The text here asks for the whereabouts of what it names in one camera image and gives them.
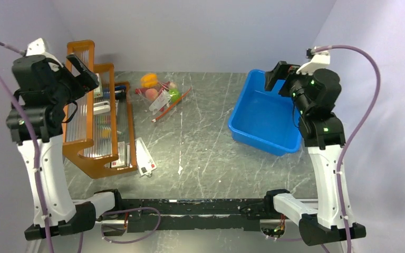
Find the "blue plastic bin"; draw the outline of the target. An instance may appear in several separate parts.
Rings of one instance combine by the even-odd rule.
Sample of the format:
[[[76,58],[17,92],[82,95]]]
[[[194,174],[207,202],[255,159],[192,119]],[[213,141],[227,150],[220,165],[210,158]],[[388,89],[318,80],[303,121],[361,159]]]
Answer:
[[[273,155],[295,153],[302,136],[295,126],[300,114],[290,98],[278,94],[283,81],[264,90],[265,72],[251,70],[228,120],[233,140]]]

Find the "yellow fake bell pepper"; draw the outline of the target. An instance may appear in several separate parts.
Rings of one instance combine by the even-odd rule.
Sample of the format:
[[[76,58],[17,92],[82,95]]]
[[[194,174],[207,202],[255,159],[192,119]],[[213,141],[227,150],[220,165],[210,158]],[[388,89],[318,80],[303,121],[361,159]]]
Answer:
[[[158,82],[156,73],[147,73],[140,79],[141,86],[148,89],[156,86]]]

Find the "clear zip top bag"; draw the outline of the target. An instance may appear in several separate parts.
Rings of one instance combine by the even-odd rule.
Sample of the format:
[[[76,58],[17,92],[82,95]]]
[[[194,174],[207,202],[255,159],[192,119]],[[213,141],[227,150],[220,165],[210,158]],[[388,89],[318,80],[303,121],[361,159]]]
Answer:
[[[178,103],[180,103],[192,90],[189,88],[186,92],[182,93],[178,87],[178,85],[174,82],[163,82],[158,78],[158,84],[152,88],[156,89],[159,92],[159,96],[154,102],[150,102],[145,97],[145,91],[148,88],[143,88],[140,83],[140,87],[134,89],[134,93],[141,97],[144,102],[148,102],[148,111],[152,113],[153,119],[151,120],[152,123],[155,123],[162,119],[171,109],[173,109]],[[175,102],[171,103],[170,95],[168,94],[169,89],[178,89],[181,93],[181,97]]]

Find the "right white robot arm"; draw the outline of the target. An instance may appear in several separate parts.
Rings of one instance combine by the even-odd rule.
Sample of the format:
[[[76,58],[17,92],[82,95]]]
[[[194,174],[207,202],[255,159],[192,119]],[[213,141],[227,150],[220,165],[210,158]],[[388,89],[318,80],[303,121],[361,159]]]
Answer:
[[[298,225],[302,240],[309,246],[358,239],[366,236],[365,226],[351,214],[346,184],[341,179],[340,154],[346,144],[344,127],[333,113],[341,93],[337,73],[321,68],[312,74],[299,73],[299,66],[280,61],[265,73],[265,90],[282,80],[279,95],[290,98],[299,111],[298,129],[310,155],[317,187],[318,208],[295,199],[288,190],[268,191],[264,213],[279,215]]]

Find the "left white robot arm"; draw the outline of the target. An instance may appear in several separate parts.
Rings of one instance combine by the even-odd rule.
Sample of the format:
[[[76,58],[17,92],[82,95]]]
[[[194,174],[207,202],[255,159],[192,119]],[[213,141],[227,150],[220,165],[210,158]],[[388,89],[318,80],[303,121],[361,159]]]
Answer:
[[[11,97],[6,125],[31,185],[34,219],[24,232],[28,241],[88,231],[104,213],[118,219],[125,211],[116,189],[82,202],[73,202],[68,191],[62,154],[62,124],[68,119],[63,109],[94,90],[98,79],[76,55],[66,58],[78,75],[43,54],[18,58],[12,66],[19,88]]]

